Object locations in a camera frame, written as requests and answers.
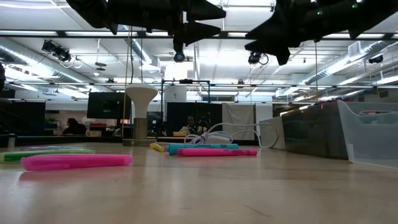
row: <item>clear plastic bin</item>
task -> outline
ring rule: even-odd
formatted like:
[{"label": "clear plastic bin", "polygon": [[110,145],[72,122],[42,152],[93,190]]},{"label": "clear plastic bin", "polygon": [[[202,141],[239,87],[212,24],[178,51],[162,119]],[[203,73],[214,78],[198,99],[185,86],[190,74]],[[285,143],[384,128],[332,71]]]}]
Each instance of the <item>clear plastic bin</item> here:
[{"label": "clear plastic bin", "polygon": [[[398,104],[338,101],[341,125],[351,162],[398,168]],[[391,111],[358,115],[363,110]]]}]

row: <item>ceiling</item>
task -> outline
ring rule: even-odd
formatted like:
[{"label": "ceiling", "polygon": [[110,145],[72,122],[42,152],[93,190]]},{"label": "ceiling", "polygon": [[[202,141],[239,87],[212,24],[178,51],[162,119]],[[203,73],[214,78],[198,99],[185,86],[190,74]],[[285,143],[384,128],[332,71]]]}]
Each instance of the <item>ceiling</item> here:
[{"label": "ceiling", "polygon": [[[249,31],[264,22],[272,13],[270,12],[271,0],[209,0],[213,4],[224,5],[227,12],[225,20],[218,19],[205,21],[204,23],[218,26],[228,31]],[[19,6],[67,6],[66,1],[46,0],[8,0],[0,1],[0,4],[13,4]],[[15,30],[95,30],[85,22],[73,9],[21,9],[0,7],[0,29]],[[398,14],[393,15],[368,32],[395,32],[398,30],[396,20]],[[42,38],[10,38],[19,45],[26,47],[38,54],[46,56],[41,51],[44,39]],[[108,78],[114,78],[118,83],[124,82],[126,78],[130,81],[134,73],[134,82],[139,82],[141,70],[136,55],[131,67],[127,61],[127,44],[122,39],[101,39],[99,45],[98,61],[106,63],[106,71],[96,71],[97,61],[97,39],[51,39],[62,47],[70,49],[70,52],[78,57],[83,66],[79,69],[70,68],[96,82],[105,82]],[[145,52],[158,56],[162,68],[173,64],[170,53],[174,53],[171,39],[138,39]],[[249,52],[245,51],[244,45],[248,40],[236,39],[205,39],[198,42],[200,73],[198,78],[210,80],[213,83],[237,83],[243,79],[245,83],[277,83],[294,84],[298,77],[322,68],[324,64],[347,52],[348,46],[353,41],[323,40],[316,47],[313,42],[306,42],[302,47],[291,49],[291,58],[287,65],[278,66],[275,57],[269,57],[269,63],[265,66],[248,64]],[[184,53],[189,58],[194,57],[193,44],[185,47]],[[188,78],[195,79],[193,62],[184,62],[188,69]],[[143,72],[145,82],[159,82],[162,75]],[[274,91],[273,88],[261,88],[259,91]]]}]

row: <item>white lamp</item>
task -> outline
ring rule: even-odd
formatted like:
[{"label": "white lamp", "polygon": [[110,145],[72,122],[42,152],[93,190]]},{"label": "white lamp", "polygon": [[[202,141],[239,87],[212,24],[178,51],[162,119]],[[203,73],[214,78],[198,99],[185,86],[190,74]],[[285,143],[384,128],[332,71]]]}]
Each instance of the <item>white lamp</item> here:
[{"label": "white lamp", "polygon": [[134,103],[136,117],[133,140],[124,140],[123,145],[149,146],[154,140],[147,139],[147,110],[150,101],[157,95],[157,89],[148,84],[134,83],[128,85],[125,91]]}]

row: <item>green highlighter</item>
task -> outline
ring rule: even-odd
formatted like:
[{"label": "green highlighter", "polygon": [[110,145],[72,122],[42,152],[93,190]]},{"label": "green highlighter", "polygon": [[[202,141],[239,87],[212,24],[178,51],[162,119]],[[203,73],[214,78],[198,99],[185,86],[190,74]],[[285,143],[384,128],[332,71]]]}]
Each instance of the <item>green highlighter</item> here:
[{"label": "green highlighter", "polygon": [[19,162],[23,157],[44,155],[44,154],[95,154],[91,149],[55,149],[38,151],[19,151],[19,152],[1,152],[0,163]]}]

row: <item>lamp base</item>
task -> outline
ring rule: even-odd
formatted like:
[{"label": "lamp base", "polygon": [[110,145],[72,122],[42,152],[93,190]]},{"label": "lamp base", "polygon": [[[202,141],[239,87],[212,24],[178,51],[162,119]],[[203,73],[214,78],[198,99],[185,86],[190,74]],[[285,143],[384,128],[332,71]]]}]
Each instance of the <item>lamp base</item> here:
[{"label": "lamp base", "polygon": [[137,146],[137,147],[149,147],[151,143],[155,143],[156,139],[123,139],[123,146]]}]

